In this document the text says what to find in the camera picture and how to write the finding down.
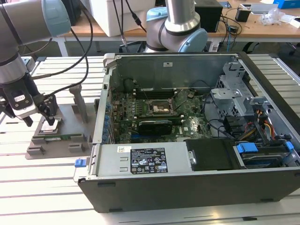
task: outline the black box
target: black box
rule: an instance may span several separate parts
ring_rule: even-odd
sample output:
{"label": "black box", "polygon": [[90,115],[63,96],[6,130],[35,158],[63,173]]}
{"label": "black box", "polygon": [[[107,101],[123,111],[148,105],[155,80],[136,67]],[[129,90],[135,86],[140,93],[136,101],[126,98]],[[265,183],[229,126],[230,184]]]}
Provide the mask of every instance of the black box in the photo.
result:
{"label": "black box", "polygon": [[64,3],[67,14],[69,15],[72,26],[75,26],[77,20],[80,18],[80,0],[61,0]]}
{"label": "black box", "polygon": [[195,0],[195,10],[200,15],[201,28],[217,32],[223,7],[216,0]]}
{"label": "black box", "polygon": [[235,15],[235,20],[237,22],[247,22],[250,12],[250,10],[243,10],[238,8],[238,11]]}

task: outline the black side panel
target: black side panel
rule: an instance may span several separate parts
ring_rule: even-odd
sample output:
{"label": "black side panel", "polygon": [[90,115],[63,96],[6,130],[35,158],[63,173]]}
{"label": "black side panel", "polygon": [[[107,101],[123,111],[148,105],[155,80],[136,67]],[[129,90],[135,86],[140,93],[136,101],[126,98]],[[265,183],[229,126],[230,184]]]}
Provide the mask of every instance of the black side panel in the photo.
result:
{"label": "black side panel", "polygon": [[300,187],[298,172],[84,181],[79,187],[97,212],[161,210],[276,202]]}
{"label": "black side panel", "polygon": [[263,75],[259,68],[254,64],[254,62],[247,56],[246,53],[240,52],[240,58],[243,60],[245,65],[250,69],[252,74],[268,93],[273,102],[280,109],[282,114],[290,122],[292,127],[300,134],[300,119],[294,110],[286,103],[286,101],[281,97],[281,95],[276,91],[273,85],[268,81],[268,79]]}

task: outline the blue latch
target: blue latch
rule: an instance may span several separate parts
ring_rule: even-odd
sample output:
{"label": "blue latch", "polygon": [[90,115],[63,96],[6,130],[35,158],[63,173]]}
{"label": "blue latch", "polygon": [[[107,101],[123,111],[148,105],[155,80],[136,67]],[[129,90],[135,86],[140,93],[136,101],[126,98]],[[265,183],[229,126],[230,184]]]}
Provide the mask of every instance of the blue latch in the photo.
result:
{"label": "blue latch", "polygon": [[237,147],[239,153],[258,152],[258,149],[254,143],[240,143],[236,147]]}
{"label": "blue latch", "polygon": [[77,159],[74,166],[76,168],[86,167],[86,159]]}
{"label": "blue latch", "polygon": [[291,142],[286,142],[285,145],[287,146],[287,148],[289,149],[290,152],[292,152],[294,150],[294,146]]}

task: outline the white box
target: white box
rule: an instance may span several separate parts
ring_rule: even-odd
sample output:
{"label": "white box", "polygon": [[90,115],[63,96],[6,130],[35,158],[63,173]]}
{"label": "white box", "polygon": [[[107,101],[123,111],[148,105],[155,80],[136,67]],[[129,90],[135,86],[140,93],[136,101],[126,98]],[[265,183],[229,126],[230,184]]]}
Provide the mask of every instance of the white box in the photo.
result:
{"label": "white box", "polygon": [[290,21],[290,24],[296,28],[300,27],[300,17],[296,17],[295,19]]}
{"label": "white box", "polygon": [[[81,0],[81,2],[89,10],[107,36],[111,37],[121,34],[113,0]],[[146,28],[147,12],[149,9],[154,8],[155,0],[128,0],[128,2],[131,9],[142,21],[143,27]],[[121,0],[115,0],[115,3],[121,23]],[[124,32],[140,28],[132,18],[125,0],[123,0],[123,6]]]}

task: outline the green circuit board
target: green circuit board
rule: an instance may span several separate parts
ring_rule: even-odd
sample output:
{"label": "green circuit board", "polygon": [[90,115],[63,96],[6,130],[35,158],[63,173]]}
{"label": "green circuit board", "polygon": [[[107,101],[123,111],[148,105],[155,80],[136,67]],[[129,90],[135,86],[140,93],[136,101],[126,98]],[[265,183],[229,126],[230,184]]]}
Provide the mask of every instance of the green circuit board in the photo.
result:
{"label": "green circuit board", "polygon": [[[202,96],[189,90],[174,99],[136,99],[133,94],[113,93],[112,108],[116,143],[182,142],[186,139],[211,138],[202,114]],[[173,122],[170,135],[140,135],[143,120]]]}

